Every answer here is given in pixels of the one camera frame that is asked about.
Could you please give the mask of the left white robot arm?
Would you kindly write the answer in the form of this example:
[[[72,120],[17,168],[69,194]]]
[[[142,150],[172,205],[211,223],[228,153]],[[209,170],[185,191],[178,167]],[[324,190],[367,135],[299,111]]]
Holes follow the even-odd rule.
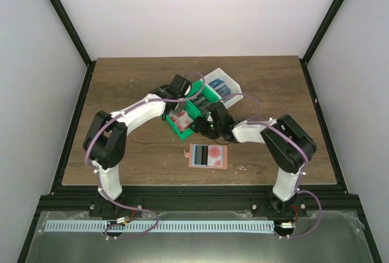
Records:
[[[105,199],[102,207],[108,215],[119,216],[126,208],[119,198],[122,194],[119,163],[125,155],[127,136],[144,123],[191,100],[192,86],[186,77],[176,75],[171,83],[151,90],[126,108],[95,114],[83,142],[84,163],[91,165],[98,175],[98,193]]]

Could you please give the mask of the black credit card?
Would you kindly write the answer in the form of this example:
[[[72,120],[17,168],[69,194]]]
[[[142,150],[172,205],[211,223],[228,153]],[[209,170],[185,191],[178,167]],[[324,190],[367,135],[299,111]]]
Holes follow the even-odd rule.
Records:
[[[194,145],[193,164],[196,166],[206,166],[208,164],[208,146]]]

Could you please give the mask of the pink leather card holder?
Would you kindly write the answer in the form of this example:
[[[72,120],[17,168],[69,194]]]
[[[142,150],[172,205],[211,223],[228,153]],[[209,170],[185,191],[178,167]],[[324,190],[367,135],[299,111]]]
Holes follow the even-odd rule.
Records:
[[[184,151],[184,157],[188,159],[188,166],[190,168],[202,168],[202,169],[227,169],[228,168],[228,153],[227,153],[227,146],[226,145],[218,145],[218,146],[224,146],[224,166],[222,168],[212,168],[208,165],[206,166],[196,166],[193,164],[193,157],[194,157],[194,145],[200,145],[200,144],[191,144],[188,151]]]

